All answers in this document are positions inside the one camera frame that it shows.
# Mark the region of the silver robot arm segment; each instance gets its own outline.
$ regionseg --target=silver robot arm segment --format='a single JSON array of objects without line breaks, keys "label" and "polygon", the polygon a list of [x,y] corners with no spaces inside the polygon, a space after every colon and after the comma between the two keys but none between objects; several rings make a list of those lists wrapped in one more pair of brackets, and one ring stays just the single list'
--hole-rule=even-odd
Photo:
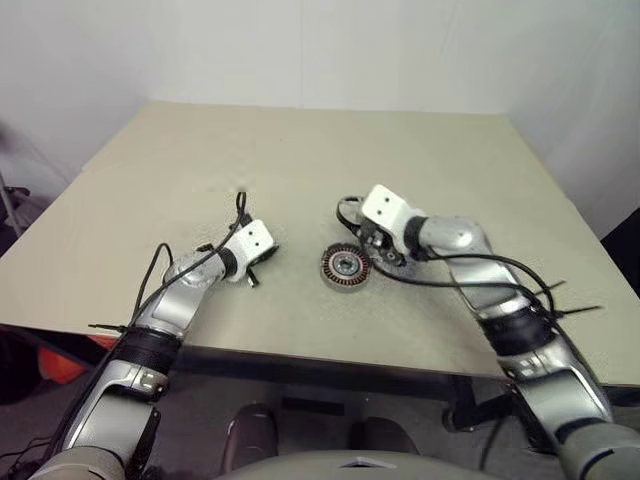
[{"label": "silver robot arm segment", "polygon": [[[401,255],[493,253],[473,219],[428,217],[382,185],[371,190],[360,213],[390,237]],[[361,240],[375,246],[373,233]],[[511,268],[496,260],[445,261],[456,283],[520,284]],[[640,435],[613,423],[597,380],[543,311],[517,289],[462,286],[460,293],[496,351],[498,363],[554,444],[567,478],[640,478]]]},{"label": "silver robot arm segment", "polygon": [[[167,387],[167,373],[205,293],[222,280],[244,278],[251,265],[275,248],[264,223],[249,221],[219,253],[158,295],[124,333],[73,419],[62,452],[32,478],[55,478],[70,468],[78,478],[94,478],[91,472],[96,465],[107,465],[110,476],[99,475],[103,478],[136,478],[146,464],[160,421],[153,403]],[[193,252],[178,258],[166,271],[165,281],[205,255]],[[113,458],[124,470],[113,467]]]}]

